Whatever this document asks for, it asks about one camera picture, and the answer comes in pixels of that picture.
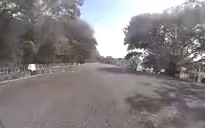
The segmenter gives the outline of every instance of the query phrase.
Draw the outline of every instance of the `person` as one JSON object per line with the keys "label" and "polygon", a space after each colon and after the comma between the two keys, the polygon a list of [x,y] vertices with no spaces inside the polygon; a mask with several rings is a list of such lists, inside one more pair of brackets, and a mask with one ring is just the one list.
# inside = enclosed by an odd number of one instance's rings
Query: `person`
{"label": "person", "polygon": [[30,75],[34,75],[34,73],[36,72],[36,65],[35,64],[29,64],[28,65],[28,71],[30,72]]}

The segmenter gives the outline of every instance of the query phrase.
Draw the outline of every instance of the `asphalt road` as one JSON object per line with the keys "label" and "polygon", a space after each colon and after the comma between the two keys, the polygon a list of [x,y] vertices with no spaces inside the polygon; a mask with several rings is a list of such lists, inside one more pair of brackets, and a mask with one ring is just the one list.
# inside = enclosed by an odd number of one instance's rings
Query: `asphalt road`
{"label": "asphalt road", "polygon": [[105,64],[0,84],[6,128],[205,128],[205,87]]}
{"label": "asphalt road", "polygon": [[125,90],[128,75],[109,72],[112,67],[85,64],[0,85],[0,118],[6,128],[126,128],[124,98],[134,88]]}

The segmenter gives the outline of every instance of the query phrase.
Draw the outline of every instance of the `stone wall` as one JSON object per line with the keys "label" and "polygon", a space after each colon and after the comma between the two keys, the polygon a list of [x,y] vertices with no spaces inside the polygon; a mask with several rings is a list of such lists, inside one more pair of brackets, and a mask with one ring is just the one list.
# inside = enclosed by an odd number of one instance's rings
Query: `stone wall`
{"label": "stone wall", "polygon": [[[0,66],[0,81],[13,80],[30,76],[28,65]],[[36,64],[36,74],[61,72],[76,68],[76,64]]]}

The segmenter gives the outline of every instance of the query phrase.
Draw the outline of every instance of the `tree canopy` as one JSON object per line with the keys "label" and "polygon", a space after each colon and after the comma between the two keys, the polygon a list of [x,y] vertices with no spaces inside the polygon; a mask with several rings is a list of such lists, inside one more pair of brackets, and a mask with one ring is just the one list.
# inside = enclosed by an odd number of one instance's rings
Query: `tree canopy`
{"label": "tree canopy", "polygon": [[205,0],[134,16],[124,33],[128,50],[143,49],[173,67],[205,63]]}
{"label": "tree canopy", "polygon": [[94,31],[79,17],[83,0],[0,0],[0,62],[53,63],[87,59]]}

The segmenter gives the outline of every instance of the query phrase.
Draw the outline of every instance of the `sky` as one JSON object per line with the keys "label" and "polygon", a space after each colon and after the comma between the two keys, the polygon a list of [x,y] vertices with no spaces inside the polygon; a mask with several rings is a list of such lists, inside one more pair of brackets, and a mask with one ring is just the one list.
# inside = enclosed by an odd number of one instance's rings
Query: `sky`
{"label": "sky", "polygon": [[122,58],[127,53],[123,28],[132,16],[161,13],[185,0],[84,0],[81,18],[95,31],[97,49],[102,56]]}

